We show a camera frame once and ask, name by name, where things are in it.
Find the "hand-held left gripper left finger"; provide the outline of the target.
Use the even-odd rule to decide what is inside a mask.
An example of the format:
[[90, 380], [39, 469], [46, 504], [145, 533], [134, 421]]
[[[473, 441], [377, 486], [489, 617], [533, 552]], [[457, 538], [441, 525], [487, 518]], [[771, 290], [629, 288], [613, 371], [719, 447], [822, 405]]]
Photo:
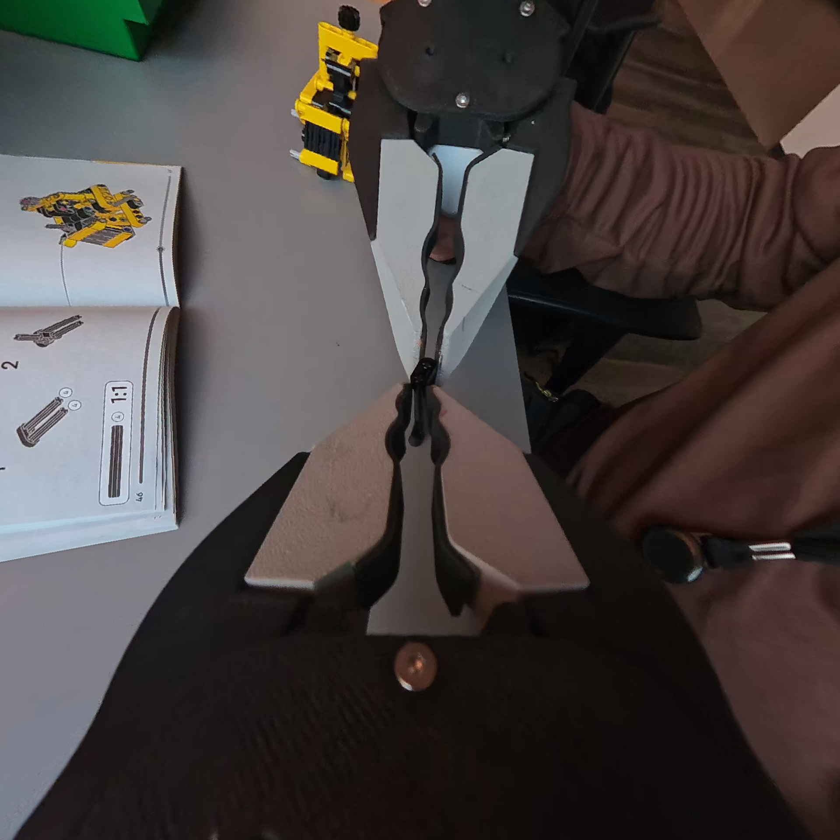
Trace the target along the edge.
[[396, 580], [413, 391], [398, 383], [317, 444], [245, 574], [262, 590], [372, 606]]

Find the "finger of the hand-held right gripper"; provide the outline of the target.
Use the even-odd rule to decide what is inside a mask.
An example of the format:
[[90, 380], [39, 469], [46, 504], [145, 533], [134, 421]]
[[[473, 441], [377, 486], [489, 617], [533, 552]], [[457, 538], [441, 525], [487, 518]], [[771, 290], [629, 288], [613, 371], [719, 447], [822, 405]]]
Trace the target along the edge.
[[374, 263], [403, 365], [424, 354], [428, 241], [439, 213], [440, 167], [413, 140], [381, 141]]
[[519, 150], [436, 150], [442, 212], [458, 222], [455, 274], [437, 341], [437, 382], [464, 359], [516, 261], [533, 154]]

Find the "person's brown sweater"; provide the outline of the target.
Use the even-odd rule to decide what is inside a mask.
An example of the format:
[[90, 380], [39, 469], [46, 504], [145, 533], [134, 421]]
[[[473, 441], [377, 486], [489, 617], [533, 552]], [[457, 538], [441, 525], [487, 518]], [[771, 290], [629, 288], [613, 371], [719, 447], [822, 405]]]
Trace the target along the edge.
[[[782, 540], [838, 523], [838, 261], [683, 381], [620, 409], [570, 474], [635, 540]], [[814, 838], [838, 838], [838, 568], [759, 562], [672, 589]]]

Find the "person's right hand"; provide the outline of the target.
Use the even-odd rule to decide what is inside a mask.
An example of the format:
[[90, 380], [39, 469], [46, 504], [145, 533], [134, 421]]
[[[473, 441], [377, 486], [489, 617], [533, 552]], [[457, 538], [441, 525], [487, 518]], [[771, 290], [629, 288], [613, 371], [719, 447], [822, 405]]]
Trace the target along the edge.
[[454, 264], [457, 258], [459, 238], [459, 220], [446, 214], [442, 215], [438, 220], [435, 241], [430, 250], [429, 258], [442, 265]]

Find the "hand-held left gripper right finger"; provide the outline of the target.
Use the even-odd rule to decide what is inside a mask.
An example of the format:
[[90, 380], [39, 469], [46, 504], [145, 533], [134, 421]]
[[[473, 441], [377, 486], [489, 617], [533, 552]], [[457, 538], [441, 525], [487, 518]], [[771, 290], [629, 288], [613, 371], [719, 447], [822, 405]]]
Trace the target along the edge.
[[441, 387], [428, 394], [438, 589], [451, 615], [582, 592], [590, 579], [520, 448]]

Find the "yellow lego vehicle model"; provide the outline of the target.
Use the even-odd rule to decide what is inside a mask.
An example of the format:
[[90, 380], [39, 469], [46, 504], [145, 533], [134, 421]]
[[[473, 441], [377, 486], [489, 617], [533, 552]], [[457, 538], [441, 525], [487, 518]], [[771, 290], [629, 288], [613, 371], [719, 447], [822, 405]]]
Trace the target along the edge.
[[318, 68], [290, 112], [301, 126], [301, 148], [290, 150], [290, 157], [328, 181], [354, 182], [350, 118], [362, 62], [378, 54], [377, 44], [359, 36], [360, 26], [360, 11], [346, 4], [337, 24], [318, 24]]

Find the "black office chair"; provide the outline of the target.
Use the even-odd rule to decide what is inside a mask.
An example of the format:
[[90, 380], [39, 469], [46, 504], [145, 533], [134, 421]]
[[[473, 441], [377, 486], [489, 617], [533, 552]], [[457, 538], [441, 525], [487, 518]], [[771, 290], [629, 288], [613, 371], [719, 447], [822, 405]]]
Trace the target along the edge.
[[514, 333], [529, 351], [565, 340], [544, 389], [568, 391], [627, 335], [669, 341], [698, 340], [697, 302], [688, 297], [628, 297], [589, 283], [575, 268], [542, 273], [519, 261], [507, 280]]

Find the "person's right forearm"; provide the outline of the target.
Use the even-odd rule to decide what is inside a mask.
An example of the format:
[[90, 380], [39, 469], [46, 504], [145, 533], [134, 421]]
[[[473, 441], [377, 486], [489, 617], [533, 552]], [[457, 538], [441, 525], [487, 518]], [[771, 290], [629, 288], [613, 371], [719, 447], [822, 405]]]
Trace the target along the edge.
[[561, 189], [522, 257], [628, 297], [838, 311], [839, 150], [724, 154], [572, 104]]

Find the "black badge reel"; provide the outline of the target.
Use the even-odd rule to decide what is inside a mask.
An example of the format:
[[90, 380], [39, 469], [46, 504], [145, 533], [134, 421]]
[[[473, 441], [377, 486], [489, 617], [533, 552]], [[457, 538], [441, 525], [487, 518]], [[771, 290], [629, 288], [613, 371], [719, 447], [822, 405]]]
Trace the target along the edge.
[[646, 563], [666, 583], [686, 585], [698, 580], [707, 569], [700, 539], [671, 527], [646, 531], [640, 544]]

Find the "green box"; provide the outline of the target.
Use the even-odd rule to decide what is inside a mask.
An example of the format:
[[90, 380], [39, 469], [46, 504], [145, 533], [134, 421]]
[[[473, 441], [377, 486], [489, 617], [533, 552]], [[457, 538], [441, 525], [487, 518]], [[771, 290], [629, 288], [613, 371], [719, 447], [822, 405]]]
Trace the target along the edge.
[[165, 1], [2, 1], [3, 31], [139, 61]]

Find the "tan wooden panel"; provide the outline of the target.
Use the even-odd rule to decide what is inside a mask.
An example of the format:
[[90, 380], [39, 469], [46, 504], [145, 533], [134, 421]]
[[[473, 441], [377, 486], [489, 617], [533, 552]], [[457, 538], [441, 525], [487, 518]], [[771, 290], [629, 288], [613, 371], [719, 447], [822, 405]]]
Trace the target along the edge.
[[762, 146], [839, 145], [839, 11], [827, 1], [680, 1]]

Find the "lego instruction booklet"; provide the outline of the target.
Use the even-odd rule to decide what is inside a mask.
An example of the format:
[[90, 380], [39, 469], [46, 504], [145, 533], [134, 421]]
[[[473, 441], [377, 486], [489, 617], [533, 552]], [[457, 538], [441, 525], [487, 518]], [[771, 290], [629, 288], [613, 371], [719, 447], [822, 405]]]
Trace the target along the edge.
[[2, 155], [2, 562], [178, 526], [181, 179]]

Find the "black lego connector piece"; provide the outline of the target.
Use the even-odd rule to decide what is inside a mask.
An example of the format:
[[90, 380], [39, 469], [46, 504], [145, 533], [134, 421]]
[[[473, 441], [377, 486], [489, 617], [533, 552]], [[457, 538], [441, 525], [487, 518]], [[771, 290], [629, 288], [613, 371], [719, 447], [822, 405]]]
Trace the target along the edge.
[[435, 358], [424, 356], [411, 373], [409, 384], [413, 394], [413, 426], [408, 443], [418, 448], [426, 436], [429, 425], [428, 393], [435, 384], [438, 362]]

